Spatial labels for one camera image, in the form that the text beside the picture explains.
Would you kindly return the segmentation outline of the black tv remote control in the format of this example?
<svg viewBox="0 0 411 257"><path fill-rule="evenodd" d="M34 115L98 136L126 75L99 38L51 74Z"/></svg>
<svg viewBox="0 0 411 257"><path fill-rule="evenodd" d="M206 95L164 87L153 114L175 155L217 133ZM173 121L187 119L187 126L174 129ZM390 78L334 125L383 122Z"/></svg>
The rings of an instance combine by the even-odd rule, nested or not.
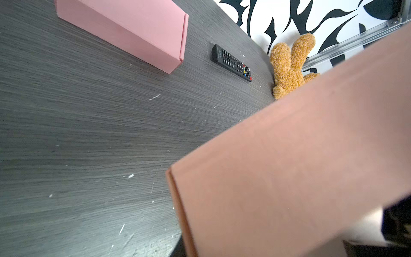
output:
<svg viewBox="0 0 411 257"><path fill-rule="evenodd" d="M250 68L217 44L215 44L211 50L211 59L214 63L226 70L249 82L252 81Z"/></svg>

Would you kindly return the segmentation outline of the peach paper box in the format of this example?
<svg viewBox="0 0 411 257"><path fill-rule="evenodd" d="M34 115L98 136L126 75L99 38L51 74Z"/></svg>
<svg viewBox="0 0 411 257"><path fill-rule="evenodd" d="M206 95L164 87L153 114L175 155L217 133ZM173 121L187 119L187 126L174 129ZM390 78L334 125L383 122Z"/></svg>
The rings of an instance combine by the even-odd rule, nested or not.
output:
<svg viewBox="0 0 411 257"><path fill-rule="evenodd" d="M411 193L411 27L167 171L189 257L300 257Z"/></svg>

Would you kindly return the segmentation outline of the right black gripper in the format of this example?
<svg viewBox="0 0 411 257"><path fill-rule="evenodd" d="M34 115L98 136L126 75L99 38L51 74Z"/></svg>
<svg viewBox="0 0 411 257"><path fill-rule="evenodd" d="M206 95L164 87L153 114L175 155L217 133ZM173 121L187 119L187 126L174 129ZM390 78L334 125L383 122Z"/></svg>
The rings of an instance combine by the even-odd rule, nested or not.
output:
<svg viewBox="0 0 411 257"><path fill-rule="evenodd" d="M383 209L381 233L386 241L411 247L411 196Z"/></svg>

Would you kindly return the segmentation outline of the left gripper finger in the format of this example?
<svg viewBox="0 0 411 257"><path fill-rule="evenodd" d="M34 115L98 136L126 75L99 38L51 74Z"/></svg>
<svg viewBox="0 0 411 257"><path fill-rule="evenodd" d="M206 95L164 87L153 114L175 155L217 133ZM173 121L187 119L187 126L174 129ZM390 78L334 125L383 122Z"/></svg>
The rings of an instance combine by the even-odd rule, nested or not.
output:
<svg viewBox="0 0 411 257"><path fill-rule="evenodd" d="M179 238L179 241L171 252L170 257L186 257L186 250L182 236Z"/></svg>

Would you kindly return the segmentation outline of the pink paper box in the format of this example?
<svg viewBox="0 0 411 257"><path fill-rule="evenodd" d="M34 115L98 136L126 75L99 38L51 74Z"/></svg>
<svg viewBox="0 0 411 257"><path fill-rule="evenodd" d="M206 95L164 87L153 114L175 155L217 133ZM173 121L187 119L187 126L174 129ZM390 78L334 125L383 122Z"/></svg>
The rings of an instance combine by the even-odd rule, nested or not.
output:
<svg viewBox="0 0 411 257"><path fill-rule="evenodd" d="M171 74L184 61L189 15L173 1L55 1L59 18Z"/></svg>

